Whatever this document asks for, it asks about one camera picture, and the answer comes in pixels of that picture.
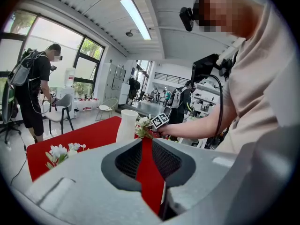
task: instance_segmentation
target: black grille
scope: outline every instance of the black grille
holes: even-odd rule
[[[135,145],[115,159],[116,167],[125,175],[135,179],[137,168],[142,160],[142,143]]]
[[[181,159],[156,142],[152,142],[152,157],[161,174],[166,179],[181,167]]]

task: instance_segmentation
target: backpack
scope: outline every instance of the backpack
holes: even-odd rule
[[[34,64],[34,61],[41,55],[37,50],[31,50],[30,48],[25,51],[20,61],[15,65],[13,70],[7,77],[9,85],[22,86],[26,81],[33,81],[39,77],[28,79],[29,72]]]
[[[176,89],[173,91],[173,93],[172,93],[172,95],[171,95],[171,97],[170,97],[170,99],[169,99],[167,105],[170,106],[171,108],[176,108],[176,109],[179,108],[180,105],[182,104],[182,102],[180,102],[181,94],[182,94],[186,89],[188,89],[188,88],[187,88],[187,87],[176,88]]]

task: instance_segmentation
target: white chair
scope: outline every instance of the white chair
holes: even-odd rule
[[[69,111],[72,109],[72,101],[73,98],[71,94],[66,94],[62,99],[58,100],[55,104],[55,111],[51,111],[51,105],[50,105],[50,110],[47,112],[46,118],[49,119],[49,130],[51,134],[51,121],[53,122],[59,122],[61,125],[61,134],[64,134],[64,120],[68,119],[71,125],[72,130],[74,131],[71,118],[69,115]],[[64,107],[62,111],[57,111],[57,106],[62,106]]]
[[[105,113],[105,112],[108,113],[108,118],[110,118],[109,113],[111,113],[111,115],[113,116],[113,109],[117,105],[117,103],[118,103],[118,100],[116,98],[112,98],[112,99],[109,99],[109,100],[103,102],[99,106],[99,111],[97,113],[95,121],[104,120],[104,119],[101,119],[101,118],[102,118],[103,113]],[[100,116],[100,119],[97,120],[97,117],[98,117],[99,113],[101,113],[101,116]]]

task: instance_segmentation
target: wire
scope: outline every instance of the wire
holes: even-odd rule
[[[26,159],[25,159],[25,162],[23,163],[23,165],[22,165],[20,171],[18,172],[18,174],[12,178],[12,180],[11,180],[11,182],[10,182],[10,185],[12,185],[14,179],[20,174],[21,170],[23,169],[23,167],[24,167],[24,165],[25,165],[25,163],[26,163],[26,161],[27,161],[27,149],[26,149],[26,145],[25,145],[25,143],[24,143],[24,140],[23,140],[21,134],[20,134],[20,137],[21,137],[22,142],[23,142],[23,144],[24,144],[24,150],[25,150],[25,154],[26,154]]]
[[[223,117],[223,88],[222,88],[222,84],[216,76],[214,76],[214,75],[209,75],[209,76],[214,78],[217,81],[217,83],[219,84],[219,87],[220,87],[220,114],[219,114],[219,120],[218,120],[218,123],[217,123],[217,129],[216,129],[215,136],[211,139],[211,141],[208,145],[208,148],[212,147],[211,143],[212,143],[212,141],[214,141],[216,139],[216,137],[219,133],[219,130],[220,130],[221,124],[222,124],[222,117]]]

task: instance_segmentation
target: black t-shirt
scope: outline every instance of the black t-shirt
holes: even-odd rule
[[[41,52],[40,54],[40,57],[34,61],[28,74],[28,79],[34,80],[31,82],[29,81],[29,84],[25,82],[22,86],[15,88],[15,97],[19,103],[30,100],[29,96],[32,98],[37,97],[40,90],[41,80],[49,81],[51,64],[49,59],[46,57],[45,52]]]

